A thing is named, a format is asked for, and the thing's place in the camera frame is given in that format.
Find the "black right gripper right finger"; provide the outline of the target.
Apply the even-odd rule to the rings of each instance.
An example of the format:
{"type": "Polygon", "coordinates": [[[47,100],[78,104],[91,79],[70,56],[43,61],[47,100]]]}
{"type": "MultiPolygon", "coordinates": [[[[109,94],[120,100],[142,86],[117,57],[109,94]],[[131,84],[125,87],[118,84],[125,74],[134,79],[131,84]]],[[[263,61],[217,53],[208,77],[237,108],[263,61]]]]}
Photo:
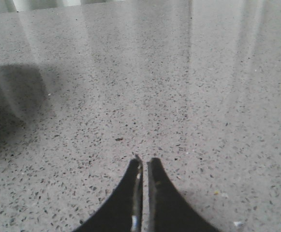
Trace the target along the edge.
{"type": "Polygon", "coordinates": [[[159,158],[148,162],[149,232],[217,232],[175,188],[159,158]]]}

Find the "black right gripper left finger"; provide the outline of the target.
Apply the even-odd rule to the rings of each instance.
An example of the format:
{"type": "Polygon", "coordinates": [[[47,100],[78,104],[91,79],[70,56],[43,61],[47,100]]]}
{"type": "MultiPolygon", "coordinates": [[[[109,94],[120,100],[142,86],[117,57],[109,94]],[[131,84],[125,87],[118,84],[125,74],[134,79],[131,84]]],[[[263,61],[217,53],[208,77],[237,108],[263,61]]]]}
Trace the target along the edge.
{"type": "Polygon", "coordinates": [[[76,232],[140,232],[143,210],[143,164],[132,159],[118,186],[76,232]]]}

